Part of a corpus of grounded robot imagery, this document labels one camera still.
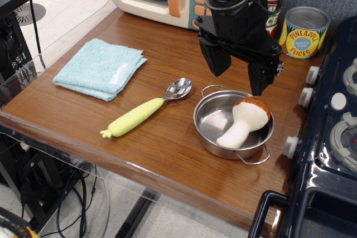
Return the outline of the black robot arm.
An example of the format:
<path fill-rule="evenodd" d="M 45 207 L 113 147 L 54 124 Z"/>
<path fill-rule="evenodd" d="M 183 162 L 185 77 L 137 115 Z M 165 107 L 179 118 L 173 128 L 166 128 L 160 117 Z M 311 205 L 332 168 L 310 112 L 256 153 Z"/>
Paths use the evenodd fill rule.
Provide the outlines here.
<path fill-rule="evenodd" d="M 220 76 L 236 57 L 248 63 L 252 94 L 260 96 L 283 71 L 282 48 L 266 31 L 267 0 L 112 0 L 122 11 L 199 32 L 201 52 Z"/>

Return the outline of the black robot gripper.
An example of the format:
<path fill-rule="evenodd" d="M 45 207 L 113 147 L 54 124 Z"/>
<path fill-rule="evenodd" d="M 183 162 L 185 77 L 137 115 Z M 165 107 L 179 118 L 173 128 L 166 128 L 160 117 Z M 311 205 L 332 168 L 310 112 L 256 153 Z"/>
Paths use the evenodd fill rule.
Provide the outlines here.
<path fill-rule="evenodd" d="M 231 66 L 231 57 L 248 63 L 253 96 L 261 96 L 283 71 L 281 46 L 266 31 L 267 0 L 206 0 L 210 16 L 198 16 L 199 44 L 215 76 Z"/>

